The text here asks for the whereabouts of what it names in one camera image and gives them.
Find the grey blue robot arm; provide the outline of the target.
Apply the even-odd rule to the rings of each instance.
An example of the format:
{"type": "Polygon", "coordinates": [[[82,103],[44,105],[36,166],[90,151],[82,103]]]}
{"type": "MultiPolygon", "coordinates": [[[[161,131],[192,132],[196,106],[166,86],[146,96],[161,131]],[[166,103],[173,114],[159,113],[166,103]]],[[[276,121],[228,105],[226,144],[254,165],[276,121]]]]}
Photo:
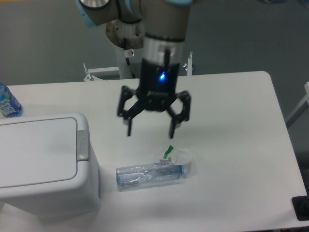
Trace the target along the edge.
{"type": "Polygon", "coordinates": [[[130,135],[133,118],[143,110],[166,111],[173,138],[175,129],[190,119],[190,93],[177,93],[176,84],[193,1],[78,0],[76,4],[89,26],[117,19],[131,25],[144,23],[139,86],[122,86],[117,115],[128,125],[130,135]]]}

